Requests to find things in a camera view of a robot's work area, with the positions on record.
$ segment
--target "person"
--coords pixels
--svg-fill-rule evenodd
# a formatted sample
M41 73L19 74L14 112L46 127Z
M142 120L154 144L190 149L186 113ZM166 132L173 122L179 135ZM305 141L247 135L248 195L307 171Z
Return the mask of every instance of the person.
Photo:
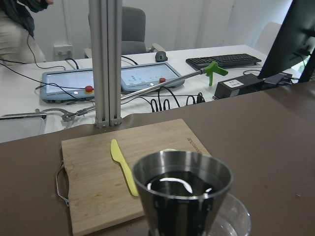
M17 0L0 0L0 60L6 65L44 62L45 56L34 40L34 20L25 6L37 13L54 0L18 1L24 5Z

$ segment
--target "computer monitor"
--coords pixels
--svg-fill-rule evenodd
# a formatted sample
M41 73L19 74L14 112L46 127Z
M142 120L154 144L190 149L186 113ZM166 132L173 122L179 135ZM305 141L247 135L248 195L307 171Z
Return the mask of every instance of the computer monitor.
M293 0L258 76L265 79L283 72L311 55L299 82L315 69L315 1Z

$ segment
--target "cutting board handle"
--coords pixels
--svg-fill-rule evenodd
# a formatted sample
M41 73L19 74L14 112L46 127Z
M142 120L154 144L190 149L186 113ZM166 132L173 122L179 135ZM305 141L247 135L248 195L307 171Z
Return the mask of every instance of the cutting board handle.
M57 195L62 199L64 200L65 202L65 205L68 207L69 206L69 200L65 197L63 197L60 192L59 192L59 186L58 186L58 175L59 173L64 170L64 164L63 164L63 161L61 161L61 166L60 166L60 169L58 170L58 172L56 173L56 190L57 190Z

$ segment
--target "computer mouse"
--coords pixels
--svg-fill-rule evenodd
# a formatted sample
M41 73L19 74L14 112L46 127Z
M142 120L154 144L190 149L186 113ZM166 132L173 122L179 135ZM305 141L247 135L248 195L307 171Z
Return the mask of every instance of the computer mouse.
M156 62L159 62L159 61L166 61L168 60L167 56L166 56L166 52L164 51L158 51L156 53Z

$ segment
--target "white sticker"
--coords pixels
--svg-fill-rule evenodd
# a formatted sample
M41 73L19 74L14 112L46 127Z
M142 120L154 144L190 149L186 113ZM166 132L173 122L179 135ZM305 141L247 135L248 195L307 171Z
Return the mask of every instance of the white sticker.
M223 82L225 85L229 86L230 88L235 88L241 85L244 85L243 83L239 82L238 80L229 80L226 82Z

